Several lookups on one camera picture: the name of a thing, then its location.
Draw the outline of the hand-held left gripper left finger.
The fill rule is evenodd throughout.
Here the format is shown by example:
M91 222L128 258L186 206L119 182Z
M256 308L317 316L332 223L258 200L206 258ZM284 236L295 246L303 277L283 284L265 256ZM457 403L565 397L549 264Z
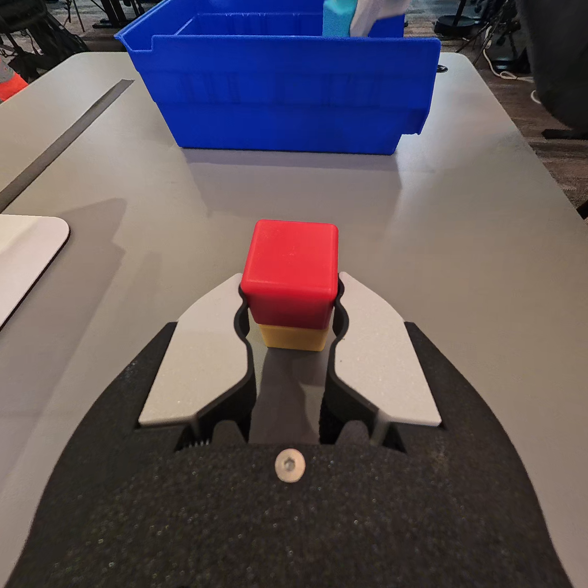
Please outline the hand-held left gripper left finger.
M142 427L214 428L251 418L256 382L241 280L234 274L180 316L139 416Z

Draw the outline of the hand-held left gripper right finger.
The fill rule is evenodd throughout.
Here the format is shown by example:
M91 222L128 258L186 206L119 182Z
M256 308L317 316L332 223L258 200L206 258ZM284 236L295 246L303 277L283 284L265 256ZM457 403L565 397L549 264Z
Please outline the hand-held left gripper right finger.
M405 321L347 272L339 273L333 330L323 400L337 421L441 424Z

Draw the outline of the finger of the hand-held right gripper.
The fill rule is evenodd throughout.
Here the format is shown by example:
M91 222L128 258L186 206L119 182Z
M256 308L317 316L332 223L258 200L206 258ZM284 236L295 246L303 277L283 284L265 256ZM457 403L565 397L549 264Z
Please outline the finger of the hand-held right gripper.
M411 1L357 1L349 36L367 37L380 20L397 19L404 25L404 15Z

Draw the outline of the cyan cube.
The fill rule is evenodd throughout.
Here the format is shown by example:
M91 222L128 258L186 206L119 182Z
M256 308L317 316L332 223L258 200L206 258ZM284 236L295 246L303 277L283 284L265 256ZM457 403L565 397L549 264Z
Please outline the cyan cube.
M348 38L356 7L357 1L324 1L322 36L327 38Z

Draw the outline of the yellow cube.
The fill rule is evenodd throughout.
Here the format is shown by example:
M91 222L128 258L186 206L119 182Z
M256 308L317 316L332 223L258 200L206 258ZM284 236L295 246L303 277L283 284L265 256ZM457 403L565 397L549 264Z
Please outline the yellow cube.
M267 348L321 352L325 348L329 328L258 325Z

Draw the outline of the blue plastic bin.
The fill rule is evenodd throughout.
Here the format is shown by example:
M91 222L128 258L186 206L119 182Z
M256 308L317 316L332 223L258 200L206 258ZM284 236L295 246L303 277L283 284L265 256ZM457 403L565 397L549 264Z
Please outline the blue plastic bin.
M322 35L322 1L161 1L120 30L181 148L392 155L420 134L441 44Z

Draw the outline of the red cube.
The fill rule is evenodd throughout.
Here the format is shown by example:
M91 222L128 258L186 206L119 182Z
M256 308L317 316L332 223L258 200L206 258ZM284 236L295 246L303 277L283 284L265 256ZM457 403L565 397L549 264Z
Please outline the red cube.
M338 289L334 224L261 219L240 288L258 325L325 329Z

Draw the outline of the grey desk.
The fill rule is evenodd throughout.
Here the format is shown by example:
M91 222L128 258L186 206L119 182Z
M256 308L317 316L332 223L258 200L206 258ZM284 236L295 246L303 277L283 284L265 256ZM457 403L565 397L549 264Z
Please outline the grey desk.
M501 421L587 587L587 226L464 56L393 156L182 150L125 53L1 104L1 205L70 238L1 329L1 587L93 402L243 269L260 218L339 227L340 268L415 322Z

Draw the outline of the black pole stand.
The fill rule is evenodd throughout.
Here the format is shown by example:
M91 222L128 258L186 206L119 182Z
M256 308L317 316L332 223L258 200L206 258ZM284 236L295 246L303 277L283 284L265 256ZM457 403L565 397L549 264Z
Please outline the black pole stand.
M467 3L468 1L460 1L455 14L438 17L433 32L447 38L467 38L470 36L477 20L463 15Z

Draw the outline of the orange traffic cone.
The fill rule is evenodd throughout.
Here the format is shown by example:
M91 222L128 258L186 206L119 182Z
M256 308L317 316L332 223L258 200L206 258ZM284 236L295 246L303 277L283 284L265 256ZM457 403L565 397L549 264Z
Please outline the orange traffic cone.
M5 102L28 86L28 83L1 57L1 102Z

